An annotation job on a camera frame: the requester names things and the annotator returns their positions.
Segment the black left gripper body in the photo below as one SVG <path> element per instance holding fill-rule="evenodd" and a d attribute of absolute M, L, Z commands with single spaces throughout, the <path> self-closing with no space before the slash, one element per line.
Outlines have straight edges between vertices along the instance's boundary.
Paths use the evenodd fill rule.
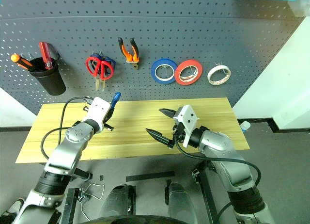
<path fill-rule="evenodd" d="M 110 126 L 109 124 L 107 124 L 107 121 L 108 121 L 108 119 L 104 119 L 104 121 L 103 121 L 103 127 L 105 128 L 105 129 L 107 129 L 108 131 L 113 131 L 114 130 L 114 127 L 112 127 L 112 126 Z"/>

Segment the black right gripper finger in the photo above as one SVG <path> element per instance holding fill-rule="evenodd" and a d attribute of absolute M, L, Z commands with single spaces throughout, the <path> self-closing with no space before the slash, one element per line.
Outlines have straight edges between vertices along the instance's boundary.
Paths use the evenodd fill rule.
<path fill-rule="evenodd" d="M 167 108 L 161 108 L 161 109 L 159 109 L 159 111 L 161 113 L 163 113 L 165 116 L 172 118 L 172 119 L 177 116 L 177 111 L 175 111 L 175 110 L 171 110 L 171 109 L 167 109 Z"/>
<path fill-rule="evenodd" d="M 145 129 L 149 135 L 151 135 L 156 141 L 166 145 L 167 147 L 174 147 L 174 140 L 171 140 L 165 136 L 162 135 L 162 133 L 153 130 L 153 129 L 149 129 L 146 128 Z"/>

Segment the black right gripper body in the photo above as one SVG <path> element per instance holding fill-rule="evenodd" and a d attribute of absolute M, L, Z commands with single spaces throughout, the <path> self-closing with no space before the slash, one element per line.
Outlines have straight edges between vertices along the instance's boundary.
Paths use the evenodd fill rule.
<path fill-rule="evenodd" d="M 179 145 L 179 143 L 184 141 L 184 129 L 183 123 L 177 123 L 172 127 L 172 140 L 169 141 L 169 149 L 173 149 L 175 145 Z"/>

